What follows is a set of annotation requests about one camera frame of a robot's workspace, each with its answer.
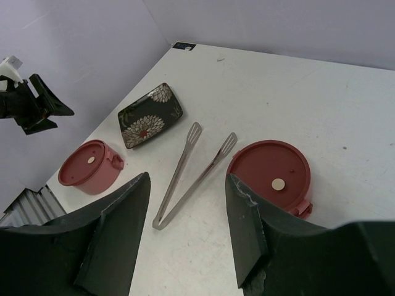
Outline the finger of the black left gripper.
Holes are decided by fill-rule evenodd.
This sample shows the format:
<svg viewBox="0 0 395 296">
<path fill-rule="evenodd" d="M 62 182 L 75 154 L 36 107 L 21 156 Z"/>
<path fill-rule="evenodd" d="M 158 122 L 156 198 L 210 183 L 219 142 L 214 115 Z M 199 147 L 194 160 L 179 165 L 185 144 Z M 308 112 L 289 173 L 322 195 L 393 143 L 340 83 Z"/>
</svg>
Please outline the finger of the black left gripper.
<svg viewBox="0 0 395 296">
<path fill-rule="evenodd" d="M 44 117 L 74 116 L 74 111 L 57 98 L 41 79 L 39 74 L 34 73 L 29 79 L 38 95 L 35 102 L 38 104 L 40 112 Z"/>
<path fill-rule="evenodd" d="M 22 129 L 25 134 L 35 134 L 42 131 L 51 130 L 57 128 L 57 124 L 47 118 L 37 121 L 36 123 L 24 123 Z"/>
</svg>

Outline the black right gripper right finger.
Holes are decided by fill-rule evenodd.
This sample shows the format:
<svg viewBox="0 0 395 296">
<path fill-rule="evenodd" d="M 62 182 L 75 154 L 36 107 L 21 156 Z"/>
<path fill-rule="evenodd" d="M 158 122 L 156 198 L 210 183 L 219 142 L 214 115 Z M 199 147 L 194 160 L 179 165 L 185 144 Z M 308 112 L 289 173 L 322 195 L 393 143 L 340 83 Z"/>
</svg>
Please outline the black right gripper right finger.
<svg viewBox="0 0 395 296">
<path fill-rule="evenodd" d="M 233 174 L 225 194 L 244 295 L 394 294 L 392 221 L 324 228 L 259 197 Z"/>
</svg>

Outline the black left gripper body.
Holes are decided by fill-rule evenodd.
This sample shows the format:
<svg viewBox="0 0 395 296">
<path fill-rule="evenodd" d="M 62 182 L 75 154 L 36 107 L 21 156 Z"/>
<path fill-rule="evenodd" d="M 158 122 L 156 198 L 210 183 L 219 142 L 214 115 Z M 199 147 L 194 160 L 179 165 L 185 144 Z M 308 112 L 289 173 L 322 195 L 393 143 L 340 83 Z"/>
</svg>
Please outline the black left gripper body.
<svg viewBox="0 0 395 296">
<path fill-rule="evenodd" d="M 1 119 L 12 118 L 19 126 L 35 126 L 46 119 L 27 80 L 17 82 L 1 75 L 1 82 L 6 83 L 1 90 Z"/>
</svg>

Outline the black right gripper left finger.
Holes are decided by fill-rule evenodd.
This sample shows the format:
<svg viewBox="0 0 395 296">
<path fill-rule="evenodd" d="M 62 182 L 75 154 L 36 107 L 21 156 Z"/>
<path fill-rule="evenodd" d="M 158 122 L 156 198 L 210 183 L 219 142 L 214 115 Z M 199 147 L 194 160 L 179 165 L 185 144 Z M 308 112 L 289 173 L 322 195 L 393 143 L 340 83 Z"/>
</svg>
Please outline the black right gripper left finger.
<svg viewBox="0 0 395 296">
<path fill-rule="evenodd" d="M 141 173 L 44 225 L 1 228 L 1 294 L 128 295 L 150 191 Z"/>
</svg>

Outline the dark red round lid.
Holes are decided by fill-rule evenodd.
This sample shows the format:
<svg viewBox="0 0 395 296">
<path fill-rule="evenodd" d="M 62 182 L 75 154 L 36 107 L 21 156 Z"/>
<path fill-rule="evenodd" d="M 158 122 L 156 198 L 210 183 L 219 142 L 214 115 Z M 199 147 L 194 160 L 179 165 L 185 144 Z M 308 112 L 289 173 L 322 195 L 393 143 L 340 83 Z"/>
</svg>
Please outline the dark red round lid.
<svg viewBox="0 0 395 296">
<path fill-rule="evenodd" d="M 100 140 L 81 145 L 59 170 L 58 180 L 64 186 L 76 186 L 90 178 L 102 164 L 106 147 Z"/>
</svg>

